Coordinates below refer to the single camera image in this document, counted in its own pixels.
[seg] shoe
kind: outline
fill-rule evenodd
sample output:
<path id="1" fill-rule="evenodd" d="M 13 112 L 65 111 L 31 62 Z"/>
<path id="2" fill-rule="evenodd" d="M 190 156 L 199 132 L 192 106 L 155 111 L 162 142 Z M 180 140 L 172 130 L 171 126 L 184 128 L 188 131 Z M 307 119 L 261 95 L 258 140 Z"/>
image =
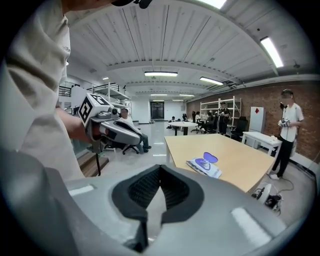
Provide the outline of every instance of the shoe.
<path id="1" fill-rule="evenodd" d="M 276 174 L 271 174 L 269 177 L 270 177 L 270 179 L 272 179 L 272 180 L 279 180 L 279 177 L 278 177 L 278 175 L 276 175 Z"/>

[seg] red brick wall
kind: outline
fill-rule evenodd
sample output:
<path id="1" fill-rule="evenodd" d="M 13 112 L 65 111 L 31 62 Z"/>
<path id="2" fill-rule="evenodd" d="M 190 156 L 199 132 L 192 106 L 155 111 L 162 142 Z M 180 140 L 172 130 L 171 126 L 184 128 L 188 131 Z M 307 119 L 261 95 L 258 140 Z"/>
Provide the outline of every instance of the red brick wall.
<path id="1" fill-rule="evenodd" d="M 208 96 L 187 103 L 187 116 L 191 117 L 192 111 L 200 111 L 200 102 L 213 102 L 219 98 L 231 99 L 233 96 L 242 99 L 241 115 L 250 120 L 251 107 L 265 107 L 266 123 L 264 133 L 278 135 L 278 121 L 282 118 L 280 109 L 281 92 L 291 89 L 295 102 L 302 108 L 305 126 L 300 129 L 296 152 L 313 160 L 320 150 L 320 84 L 316 82 L 281 82 L 250 88 L 243 88 Z"/>

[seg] desk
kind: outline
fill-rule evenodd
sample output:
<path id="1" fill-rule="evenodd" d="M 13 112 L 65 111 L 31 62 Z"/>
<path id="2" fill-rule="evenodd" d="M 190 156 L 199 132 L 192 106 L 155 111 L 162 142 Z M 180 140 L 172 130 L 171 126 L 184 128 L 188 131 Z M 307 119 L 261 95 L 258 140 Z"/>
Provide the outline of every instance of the desk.
<path id="1" fill-rule="evenodd" d="M 204 152 L 209 152 L 218 158 L 215 165 L 222 171 L 219 179 L 235 185 L 244 192 L 253 192 L 263 176 L 272 168 L 275 160 L 259 150 L 217 133 L 164 138 L 167 145 L 167 162 L 171 155 L 176 167 L 195 172 L 186 161 L 202 158 Z"/>
<path id="2" fill-rule="evenodd" d="M 250 139 L 255 140 L 255 142 L 253 143 L 253 147 L 255 147 L 256 141 L 266 144 L 267 148 L 269 149 L 269 151 L 268 151 L 269 156 L 271 156 L 271 152 L 274 150 L 274 148 L 278 147 L 276 154 L 274 156 L 274 159 L 277 159 L 279 151 L 280 151 L 280 147 L 282 144 L 281 140 L 278 140 L 278 139 L 274 140 L 270 136 L 262 134 L 260 132 L 256 132 L 256 131 L 244 131 L 243 137 L 242 137 L 243 144 L 246 142 L 246 138 L 250 138 Z"/>
<path id="3" fill-rule="evenodd" d="M 170 126 L 174 127 L 174 136 L 177 136 L 177 129 L 178 127 L 184 127 L 183 135 L 188 135 L 188 128 L 189 127 L 197 127 L 198 124 L 194 122 L 170 122 Z"/>

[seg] white t-shirt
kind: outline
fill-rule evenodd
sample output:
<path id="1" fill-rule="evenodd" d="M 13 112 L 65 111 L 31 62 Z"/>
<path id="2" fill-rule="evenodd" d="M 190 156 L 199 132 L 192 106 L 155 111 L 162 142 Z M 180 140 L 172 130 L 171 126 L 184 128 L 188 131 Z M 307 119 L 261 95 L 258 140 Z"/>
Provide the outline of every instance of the white t-shirt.
<path id="1" fill-rule="evenodd" d="M 132 126 L 135 126 L 135 125 L 134 125 L 134 122 L 132 121 L 132 118 L 129 117 L 129 116 L 128 116 L 126 119 L 124 119 L 123 117 L 120 117 L 120 120 L 123 120 L 123 121 L 129 123 L 129 124 L 132 125 Z"/>
<path id="2" fill-rule="evenodd" d="M 291 107 L 288 106 L 283 109 L 282 118 L 288 118 L 290 122 L 293 123 L 302 121 L 304 119 L 304 115 L 302 114 L 301 107 L 298 104 L 293 103 Z M 283 127 L 280 136 L 288 142 L 293 142 L 296 138 L 297 132 L 298 128 L 296 126 Z"/>
<path id="3" fill-rule="evenodd" d="M 61 1 L 45 1 L 16 35 L 1 67 L 0 142 L 56 169 L 63 180 L 84 178 L 66 127 L 56 112 L 59 84 L 70 56 Z"/>

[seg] controller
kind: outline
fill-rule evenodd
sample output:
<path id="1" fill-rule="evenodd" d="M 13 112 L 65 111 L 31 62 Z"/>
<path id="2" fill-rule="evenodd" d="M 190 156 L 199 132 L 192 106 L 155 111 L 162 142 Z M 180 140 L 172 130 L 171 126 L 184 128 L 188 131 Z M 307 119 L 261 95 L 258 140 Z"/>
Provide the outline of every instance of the controller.
<path id="1" fill-rule="evenodd" d="M 113 143 L 138 145 L 142 134 L 134 126 L 120 120 L 118 110 L 102 95 L 87 93 L 78 111 L 87 136 L 92 140 L 90 151 L 100 154 Z M 101 137 L 95 139 L 93 126 L 99 125 Z"/>

